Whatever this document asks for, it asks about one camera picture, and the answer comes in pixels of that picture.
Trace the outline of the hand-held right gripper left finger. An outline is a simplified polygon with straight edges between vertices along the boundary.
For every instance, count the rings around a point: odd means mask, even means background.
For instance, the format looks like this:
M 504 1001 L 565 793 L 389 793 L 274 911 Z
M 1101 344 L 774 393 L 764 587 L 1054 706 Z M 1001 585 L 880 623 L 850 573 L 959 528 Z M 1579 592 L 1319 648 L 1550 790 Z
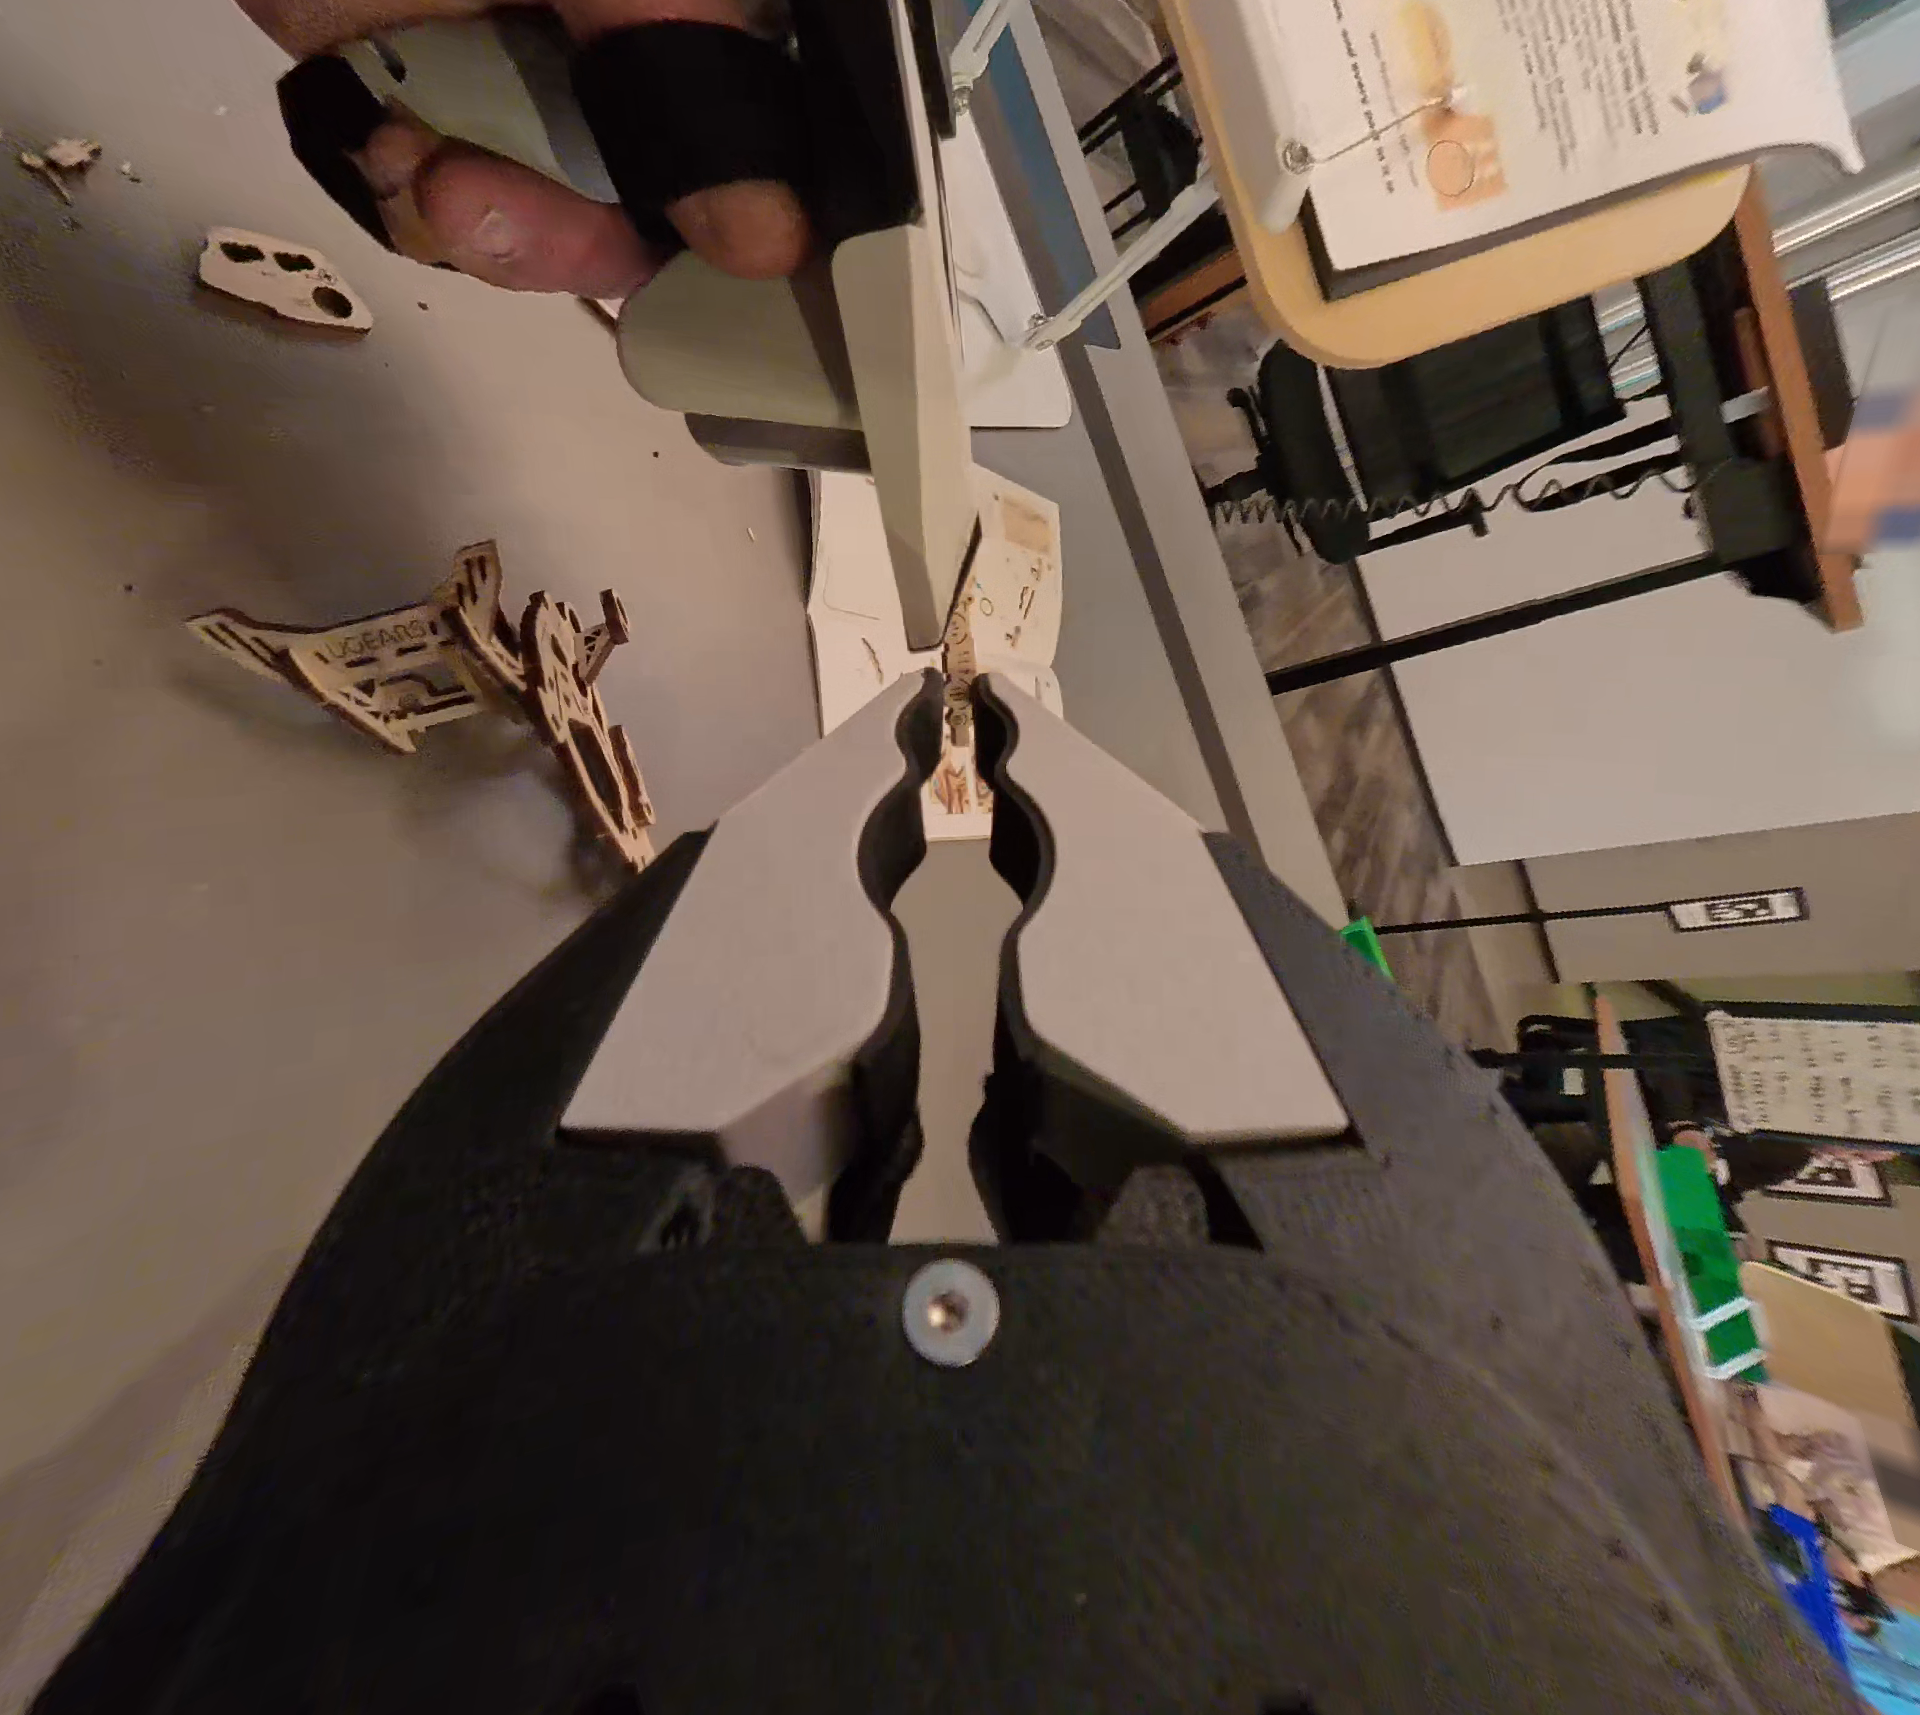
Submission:
M 887 1241 L 921 1160 L 921 1018 L 895 917 L 926 854 L 944 678 L 892 683 L 721 815 L 562 1114 L 590 1145 L 763 1170 Z

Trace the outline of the wooden piece with oval holes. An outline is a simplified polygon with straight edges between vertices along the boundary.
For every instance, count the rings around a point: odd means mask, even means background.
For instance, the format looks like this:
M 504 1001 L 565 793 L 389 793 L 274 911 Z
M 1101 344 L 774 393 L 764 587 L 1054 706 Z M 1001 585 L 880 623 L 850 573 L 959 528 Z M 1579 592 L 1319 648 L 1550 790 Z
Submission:
M 373 310 L 316 250 L 251 229 L 215 226 L 198 257 L 198 283 L 281 323 L 325 335 L 373 330 Z

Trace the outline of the folded instruction booklet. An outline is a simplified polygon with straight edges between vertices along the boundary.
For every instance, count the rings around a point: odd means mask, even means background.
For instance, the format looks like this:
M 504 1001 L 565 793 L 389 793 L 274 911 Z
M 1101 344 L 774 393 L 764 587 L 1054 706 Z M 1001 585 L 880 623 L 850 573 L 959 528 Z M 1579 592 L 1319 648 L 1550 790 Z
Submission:
M 976 589 L 978 672 L 1063 715 L 1054 653 L 1063 627 L 1063 531 L 1054 500 L 973 468 L 978 536 L 962 592 Z M 906 646 L 875 489 L 864 477 L 813 472 L 807 628 L 821 733 L 828 736 L 937 651 Z

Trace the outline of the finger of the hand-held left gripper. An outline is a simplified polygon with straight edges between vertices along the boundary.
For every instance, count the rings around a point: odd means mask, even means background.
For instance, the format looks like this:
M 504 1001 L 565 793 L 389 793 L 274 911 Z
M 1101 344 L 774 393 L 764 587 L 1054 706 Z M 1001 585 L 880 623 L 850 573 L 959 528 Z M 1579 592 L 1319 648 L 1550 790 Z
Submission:
M 905 223 L 832 252 L 859 432 L 906 646 L 944 644 L 976 531 L 971 424 L 945 239 Z

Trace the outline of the wooden book stand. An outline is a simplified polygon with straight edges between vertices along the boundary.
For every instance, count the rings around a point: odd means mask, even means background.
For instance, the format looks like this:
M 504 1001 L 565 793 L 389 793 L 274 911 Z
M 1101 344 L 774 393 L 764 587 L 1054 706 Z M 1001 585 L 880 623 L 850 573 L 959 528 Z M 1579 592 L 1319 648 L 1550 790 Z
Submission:
M 1698 170 L 1511 236 L 1339 272 L 1322 259 L 1311 208 L 1272 230 L 1247 201 L 1236 111 L 1264 108 L 1259 91 L 1247 88 L 1247 3 L 1159 3 L 1247 289 L 1266 323 L 1323 368 L 1399 362 L 1682 262 L 1727 223 L 1762 161 Z

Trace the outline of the small wooden part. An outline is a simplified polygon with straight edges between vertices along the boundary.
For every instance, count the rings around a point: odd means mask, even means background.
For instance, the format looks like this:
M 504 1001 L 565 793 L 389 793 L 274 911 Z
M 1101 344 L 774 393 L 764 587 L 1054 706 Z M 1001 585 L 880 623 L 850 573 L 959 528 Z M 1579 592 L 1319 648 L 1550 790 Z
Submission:
M 937 651 L 941 697 L 941 755 L 921 790 L 924 839 L 987 841 L 994 832 L 997 798 L 978 772 L 971 684 L 978 673 L 973 646 L 976 589 L 953 599 L 945 634 Z

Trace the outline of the partly built wooden model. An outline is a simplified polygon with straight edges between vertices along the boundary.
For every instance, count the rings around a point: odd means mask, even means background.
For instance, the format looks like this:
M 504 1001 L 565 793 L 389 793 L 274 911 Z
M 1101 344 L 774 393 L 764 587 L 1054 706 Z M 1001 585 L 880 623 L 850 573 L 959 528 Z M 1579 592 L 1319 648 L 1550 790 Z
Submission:
M 549 592 L 511 609 L 498 543 L 485 539 L 455 550 L 414 605 L 315 627 L 217 606 L 185 628 L 404 758 L 454 720 L 522 723 L 557 758 L 583 832 L 622 869 L 643 871 L 653 861 L 653 805 L 635 742 L 599 687 L 632 628 L 617 589 L 600 589 L 599 605 L 599 621 Z

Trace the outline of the open instruction book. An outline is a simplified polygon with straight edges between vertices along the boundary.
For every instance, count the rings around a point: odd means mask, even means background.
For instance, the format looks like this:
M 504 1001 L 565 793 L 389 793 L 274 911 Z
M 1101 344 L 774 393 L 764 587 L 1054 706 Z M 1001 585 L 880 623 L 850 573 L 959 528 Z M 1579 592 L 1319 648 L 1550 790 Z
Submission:
M 1767 152 L 1861 166 L 1826 0 L 1243 3 L 1243 193 L 1339 272 Z

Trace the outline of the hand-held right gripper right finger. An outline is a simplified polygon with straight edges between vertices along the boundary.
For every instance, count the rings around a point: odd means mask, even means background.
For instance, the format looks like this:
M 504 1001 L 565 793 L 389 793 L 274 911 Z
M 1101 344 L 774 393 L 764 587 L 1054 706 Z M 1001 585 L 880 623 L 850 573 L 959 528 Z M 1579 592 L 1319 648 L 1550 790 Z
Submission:
M 1034 697 L 973 683 L 999 946 L 971 1171 L 1001 1238 L 1087 1238 L 1140 1170 L 1330 1149 L 1355 1125 L 1229 869 L 1247 852 Z

